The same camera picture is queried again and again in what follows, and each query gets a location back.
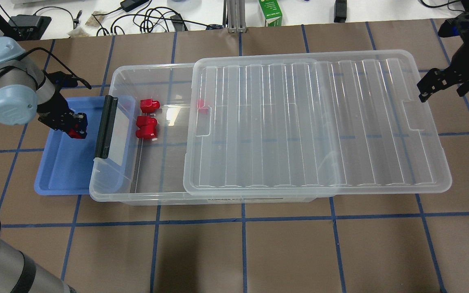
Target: black cable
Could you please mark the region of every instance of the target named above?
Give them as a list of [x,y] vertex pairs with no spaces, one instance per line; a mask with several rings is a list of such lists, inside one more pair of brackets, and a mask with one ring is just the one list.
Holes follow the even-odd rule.
[[112,13],[114,13],[114,12],[117,12],[117,11],[119,11],[119,10],[121,10],[121,9],[123,9],[123,8],[122,8],[122,7],[119,7],[119,8],[117,8],[117,9],[115,9],[114,11],[110,11],[110,12],[108,12],[108,13],[103,13],[103,14],[92,14],[92,15],[94,15],[94,16],[104,16],[104,15],[110,15],[110,14],[112,14]]
[[117,28],[120,28],[120,29],[121,29],[121,31],[123,32],[123,35],[126,35],[126,33],[124,32],[123,28],[121,28],[120,26],[115,26],[115,27],[113,28],[113,33],[114,33],[114,34],[117,35]]
[[[138,13],[132,13],[132,14],[121,15],[121,16],[119,16],[118,18],[116,18],[116,19],[113,21],[112,25],[110,26],[110,29],[112,29],[112,28],[115,26],[115,23],[116,23],[119,19],[124,18],[124,17],[127,17],[127,16],[143,16],[143,15],[142,15],[142,14],[138,14]],[[171,19],[171,18],[164,18],[164,17],[154,17],[154,16],[151,16],[151,17],[154,18],[154,19],[173,20],[173,19]],[[206,26],[207,28],[214,28],[213,26],[210,26],[210,25],[208,25],[208,24],[201,24],[200,22],[193,22],[193,21],[191,21],[191,20],[182,19],[181,21],[182,21],[182,22],[188,22],[188,23],[190,23],[190,24],[198,24],[198,25],[200,25],[200,26]]]
[[0,3],[0,8],[3,11],[3,13],[5,13],[5,15],[7,15],[8,19],[15,25],[14,30],[17,32],[17,34],[22,37],[21,32],[19,31],[19,27],[17,26],[17,24],[15,24],[15,21],[10,17],[10,15],[8,15],[8,13],[6,13],[5,8],[3,8],[1,6],[1,3]]
[[143,11],[144,9],[147,9],[147,8],[151,5],[151,2],[153,2],[153,0],[149,0],[149,2],[147,3],[147,5],[146,5],[145,7],[142,7],[141,9],[139,9],[139,10],[136,12],[136,14],[140,14],[141,11]]
[[452,9],[450,8],[450,0],[448,0],[448,4],[446,5],[446,7],[448,8],[449,11],[459,11],[459,12],[466,12],[466,11],[462,11],[461,9]]
[[39,8],[37,11],[34,12],[34,14],[32,15],[37,15],[37,13],[43,9],[47,9],[47,8],[52,8],[52,9],[61,9],[62,11],[66,11],[67,13],[69,13],[70,15],[70,19],[71,19],[71,22],[72,22],[72,26],[73,26],[73,29],[75,29],[76,27],[76,23],[75,23],[75,18],[73,18],[73,14],[68,11],[67,9],[63,8],[63,7],[58,7],[58,6],[45,6],[45,7],[42,7],[42,8]]
[[[47,50],[45,48],[41,48],[41,47],[33,48],[33,49],[29,50],[28,52],[25,52],[24,54],[17,57],[16,60],[20,61],[24,57],[30,55],[31,53],[33,53],[37,50],[41,50],[43,52],[46,52],[48,55],[52,56],[52,58],[54,58],[61,66],[63,66],[68,72],[70,72],[70,74],[72,74],[76,80],[80,81],[88,89],[92,88],[92,86],[86,80],[84,80],[83,78],[80,78],[79,76],[77,76],[70,68],[67,67],[67,65],[65,65],[61,60],[59,60],[59,58],[57,58],[57,56],[55,56],[52,52],[50,52],[49,50]],[[8,72],[10,72],[14,68],[15,68],[14,66],[5,66],[5,67],[3,67],[2,69],[0,69],[0,77],[3,76],[4,74],[7,74]]]
[[445,4],[440,4],[440,5],[435,5],[435,6],[434,6],[434,5],[428,5],[428,4],[426,4],[423,0],[419,0],[419,1],[421,2],[421,4],[423,4],[423,6],[428,7],[428,8],[445,7],[445,6],[448,6],[448,5],[453,4],[453,3],[461,2],[461,0],[454,0],[454,1],[448,0],[448,2],[445,3]]
[[[153,22],[152,22],[151,20],[149,20],[149,18],[151,17],[151,13],[153,13],[153,11],[156,11],[157,13],[159,13],[161,17],[164,17],[164,15],[166,15],[166,14],[168,14],[168,13],[171,13],[171,11],[162,13],[162,12],[160,12],[160,11],[158,10],[158,8],[160,8],[160,7],[148,9],[148,10],[145,12],[145,18],[144,18],[144,20],[141,22],[141,24],[137,24],[137,23],[135,22],[135,18],[134,18],[134,24],[140,28],[140,32],[141,32],[141,33],[143,33],[143,32],[152,32],[152,31],[153,31],[153,28],[156,26],[156,24],[159,24],[160,19],[156,22],[156,24],[153,24]],[[166,28],[167,28],[167,29],[164,29],[164,31],[169,31],[169,26],[168,26],[167,22],[164,21],[164,23],[166,24]]]
[[[164,12],[164,13],[160,13],[160,11],[158,11],[158,8],[167,9],[167,10],[169,10],[169,11],[166,11],[166,12]],[[160,13],[160,17],[162,17],[162,18],[164,18],[164,16],[165,16],[166,14],[171,13],[171,12],[175,13],[176,15],[178,14],[178,12],[176,12],[175,10],[173,10],[173,9],[171,9],[171,8],[169,8],[169,7],[156,7],[155,9],[156,9],[156,11],[157,11],[158,13]],[[154,24],[153,26],[151,26],[151,30],[149,30],[149,32],[152,32],[152,31],[153,31],[153,28],[155,28],[156,24]],[[165,29],[165,30],[168,32],[168,31],[169,31],[169,26],[168,26],[167,20],[164,20],[164,24],[166,25],[166,29]]]
[[103,26],[103,24],[101,24],[101,22],[99,22],[99,20],[97,19],[97,17],[95,17],[95,15],[92,14],[92,16],[93,16],[93,18],[95,18],[95,20],[97,21],[97,23],[99,24],[99,26],[101,26],[101,28],[99,28],[99,29],[97,30],[96,36],[97,36],[97,37],[99,36],[99,32],[100,32],[101,30],[104,32],[104,35],[109,35],[109,34],[110,34],[110,31],[108,31],[108,30]]

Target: white desk surface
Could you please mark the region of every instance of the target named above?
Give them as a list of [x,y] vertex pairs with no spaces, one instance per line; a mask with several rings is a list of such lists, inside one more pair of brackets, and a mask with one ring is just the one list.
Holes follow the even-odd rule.
[[[74,15],[82,10],[81,22],[84,24],[93,11],[109,12],[119,7],[121,0],[42,0],[26,4],[13,4],[11,0],[0,0],[2,6],[9,15],[33,14],[37,9],[44,6],[60,6]],[[333,22],[335,0],[279,0],[283,11],[283,25],[292,26],[297,24],[327,24]],[[425,0],[430,5],[445,3],[446,0]],[[185,0],[175,2],[174,0],[153,0],[149,7],[168,6],[179,12],[186,20],[201,22],[204,24],[221,24],[223,18],[223,0]],[[257,0],[246,0],[245,13],[247,26],[263,26],[259,17]],[[462,9],[460,3],[451,4],[451,8]],[[103,25],[109,30],[113,20],[124,11],[117,11],[108,16]],[[426,8],[419,0],[348,0],[347,22],[377,22],[384,20],[426,19],[426,18],[450,18],[459,12],[449,11],[446,7]],[[61,39],[68,37],[66,34],[72,29],[69,15],[59,9],[45,9],[38,15],[52,17],[52,22],[43,39]],[[125,17],[117,22],[127,34],[138,33],[138,28],[132,24],[132,17]],[[187,24],[190,30],[203,30],[203,26]],[[96,28],[83,26],[90,35],[95,35]],[[162,31],[157,26],[155,31]]]

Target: red block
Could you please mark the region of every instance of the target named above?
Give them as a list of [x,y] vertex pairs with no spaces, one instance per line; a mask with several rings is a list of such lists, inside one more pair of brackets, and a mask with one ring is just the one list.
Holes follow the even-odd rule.
[[146,126],[146,125],[157,126],[157,124],[158,124],[157,119],[153,117],[149,117],[149,116],[138,116],[137,121],[136,121],[136,125],[138,128],[141,128],[142,126]]
[[154,139],[157,137],[157,129],[155,128],[155,125],[142,126],[139,130],[135,132],[135,135],[138,138]]
[[160,108],[160,102],[152,98],[140,100],[140,110],[142,113],[153,113],[156,109]]

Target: transparent lid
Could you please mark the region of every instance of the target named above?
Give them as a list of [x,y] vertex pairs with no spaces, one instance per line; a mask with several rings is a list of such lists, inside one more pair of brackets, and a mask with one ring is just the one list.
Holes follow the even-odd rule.
[[192,195],[443,192],[451,175],[402,50],[207,58],[193,69]]

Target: blue plastic tray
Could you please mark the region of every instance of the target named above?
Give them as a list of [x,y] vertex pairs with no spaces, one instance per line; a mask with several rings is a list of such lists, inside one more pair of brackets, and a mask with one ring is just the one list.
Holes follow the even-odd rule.
[[75,112],[88,117],[86,139],[71,139],[62,131],[50,130],[35,178],[40,195],[87,195],[90,193],[97,132],[101,123],[103,96],[67,99]]

